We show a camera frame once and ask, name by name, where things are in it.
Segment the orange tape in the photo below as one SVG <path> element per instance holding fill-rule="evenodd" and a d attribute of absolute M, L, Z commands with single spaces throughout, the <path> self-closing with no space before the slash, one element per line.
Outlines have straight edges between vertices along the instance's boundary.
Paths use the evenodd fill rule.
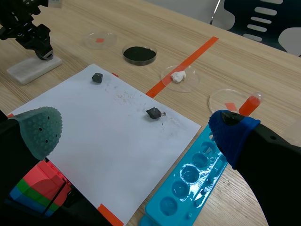
<path fill-rule="evenodd" d="M 100 204 L 97 210 L 110 222 L 113 226 L 123 226 L 123 223 L 109 211 L 104 205 Z"/>
<path fill-rule="evenodd" d="M 111 73 L 111 74 L 113 74 L 113 75 L 115 75 L 117 78 L 119 77 L 117 74 L 115 74 L 115 73 Z"/>
<path fill-rule="evenodd" d="M 175 69 L 173 69 L 170 73 L 168 73 L 167 76 L 163 78 L 163 82 L 158 82 L 153 88 L 151 88 L 146 95 L 148 95 L 151 98 L 154 98 L 159 92 L 161 92 L 165 85 L 168 85 L 171 83 L 172 78 L 171 75 L 174 72 L 179 72 L 185 70 L 187 67 L 189 67 L 193 62 L 196 61 L 203 53 L 206 52 L 207 49 L 209 49 L 215 42 L 218 40 L 216 37 L 212 37 L 209 39 L 204 45 L 202 45 L 197 51 L 195 51 L 193 54 L 191 54 L 186 60 L 184 60 L 179 66 L 177 66 Z"/>

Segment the red block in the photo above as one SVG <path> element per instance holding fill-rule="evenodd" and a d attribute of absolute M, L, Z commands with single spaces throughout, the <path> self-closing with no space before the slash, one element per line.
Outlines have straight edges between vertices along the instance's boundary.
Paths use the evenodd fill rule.
<path fill-rule="evenodd" d="M 23 179 L 33 190 L 52 200 L 63 185 L 63 178 L 66 181 L 66 185 L 54 201 L 56 205 L 61 206 L 71 190 L 70 182 L 51 162 L 40 161 Z"/>

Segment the white paper sheet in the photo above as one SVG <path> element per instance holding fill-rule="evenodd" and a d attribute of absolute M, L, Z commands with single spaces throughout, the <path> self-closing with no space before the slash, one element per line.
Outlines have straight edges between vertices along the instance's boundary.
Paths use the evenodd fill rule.
<path fill-rule="evenodd" d="M 94 73 L 103 82 L 92 82 Z M 62 137 L 48 157 L 96 207 L 125 225 L 200 126 L 96 65 L 13 111 L 42 106 L 62 114 Z M 146 110 L 166 112 L 152 120 Z"/>

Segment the green block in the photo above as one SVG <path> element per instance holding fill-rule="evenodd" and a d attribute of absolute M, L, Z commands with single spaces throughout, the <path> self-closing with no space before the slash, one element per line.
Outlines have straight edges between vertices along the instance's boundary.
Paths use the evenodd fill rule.
<path fill-rule="evenodd" d="M 31 198 L 32 200 L 36 201 L 37 203 L 39 203 L 45 207 L 47 207 L 49 205 L 50 200 L 48 198 L 44 197 L 43 195 L 41 195 L 40 193 L 38 193 L 37 191 L 30 188 L 24 179 L 20 180 L 16 186 L 23 195 Z M 58 208 L 59 208 L 58 205 L 56 205 L 55 203 L 52 203 L 49 209 L 54 212 Z"/>

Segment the gray-green gripper pad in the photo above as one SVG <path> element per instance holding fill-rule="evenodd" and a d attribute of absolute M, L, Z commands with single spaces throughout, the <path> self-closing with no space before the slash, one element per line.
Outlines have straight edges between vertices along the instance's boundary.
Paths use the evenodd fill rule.
<path fill-rule="evenodd" d="M 57 109 L 41 107 L 11 119 L 19 122 L 23 141 L 36 159 L 45 159 L 58 144 L 63 123 Z"/>

